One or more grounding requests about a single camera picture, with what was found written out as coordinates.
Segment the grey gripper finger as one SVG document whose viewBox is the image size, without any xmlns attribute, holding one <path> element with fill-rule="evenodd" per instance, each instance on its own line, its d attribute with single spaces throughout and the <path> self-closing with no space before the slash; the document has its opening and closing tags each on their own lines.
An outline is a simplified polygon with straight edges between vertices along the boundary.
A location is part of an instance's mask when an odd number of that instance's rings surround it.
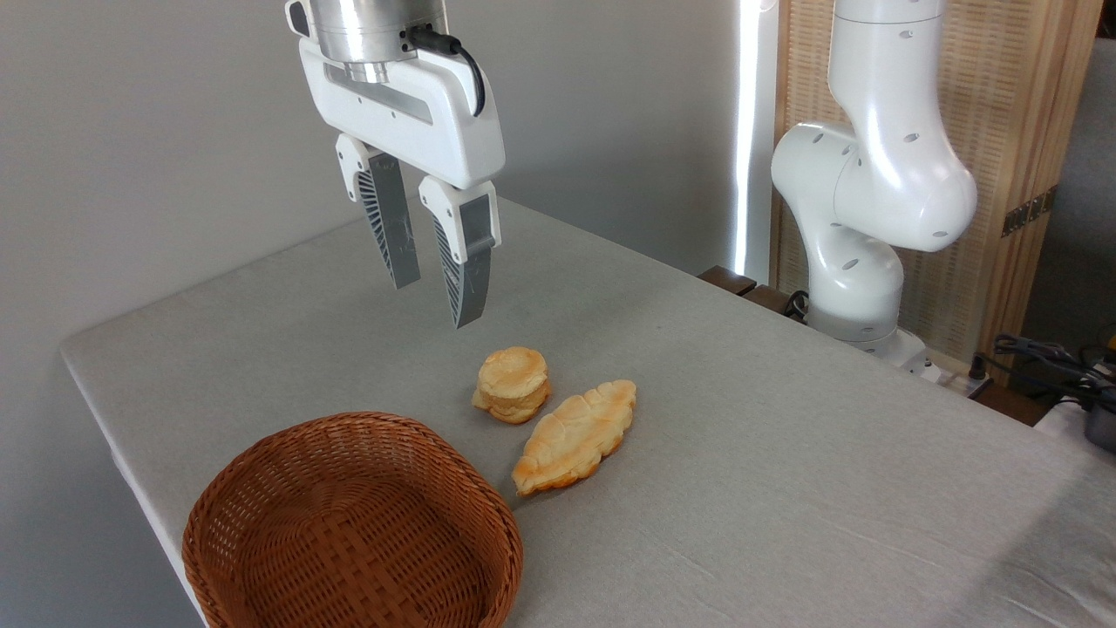
<svg viewBox="0 0 1116 628">
<path fill-rule="evenodd" d="M 485 311 L 492 249 L 501 245 L 496 189 L 491 181 L 456 189 L 426 176 L 419 199 L 432 215 L 452 322 L 461 329 Z"/>
<path fill-rule="evenodd" d="M 396 289 L 421 278 L 401 163 L 395 156 L 340 133 L 336 155 L 348 199 L 371 224 L 382 261 Z"/>
</svg>

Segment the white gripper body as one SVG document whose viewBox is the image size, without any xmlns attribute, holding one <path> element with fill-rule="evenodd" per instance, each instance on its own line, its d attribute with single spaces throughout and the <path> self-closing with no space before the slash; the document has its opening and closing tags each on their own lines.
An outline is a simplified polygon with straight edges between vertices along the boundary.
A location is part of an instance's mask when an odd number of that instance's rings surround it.
<svg viewBox="0 0 1116 628">
<path fill-rule="evenodd" d="M 494 99 L 474 116 L 466 61 L 419 51 L 387 62 L 386 83 L 358 83 L 311 39 L 300 39 L 298 48 L 315 107 L 335 131 L 456 189 L 490 181 L 506 166 Z"/>
</svg>

